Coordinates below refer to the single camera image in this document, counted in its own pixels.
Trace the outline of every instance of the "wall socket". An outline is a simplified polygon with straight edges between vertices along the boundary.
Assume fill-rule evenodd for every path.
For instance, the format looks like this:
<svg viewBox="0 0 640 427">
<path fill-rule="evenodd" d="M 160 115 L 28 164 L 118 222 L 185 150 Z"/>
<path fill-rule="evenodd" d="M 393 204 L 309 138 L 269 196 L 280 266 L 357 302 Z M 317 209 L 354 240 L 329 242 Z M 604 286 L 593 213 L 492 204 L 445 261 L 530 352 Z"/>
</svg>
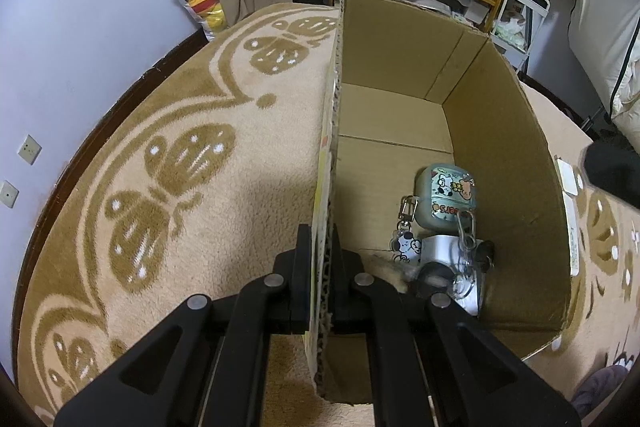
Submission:
<svg viewBox="0 0 640 427">
<path fill-rule="evenodd" d="M 18 189 L 15 188 L 11 183 L 7 180 L 2 182 L 2 187 L 0 187 L 0 201 L 4 203 L 9 208 L 13 208 L 15 204 L 15 200 L 18 198 Z"/>
<path fill-rule="evenodd" d="M 24 143 L 20 150 L 18 151 L 18 156 L 26 161 L 29 165 L 33 165 L 33 162 L 36 161 L 38 154 L 42 147 L 34 140 L 31 135 L 27 135 L 27 138 L 24 139 Z"/>
</svg>

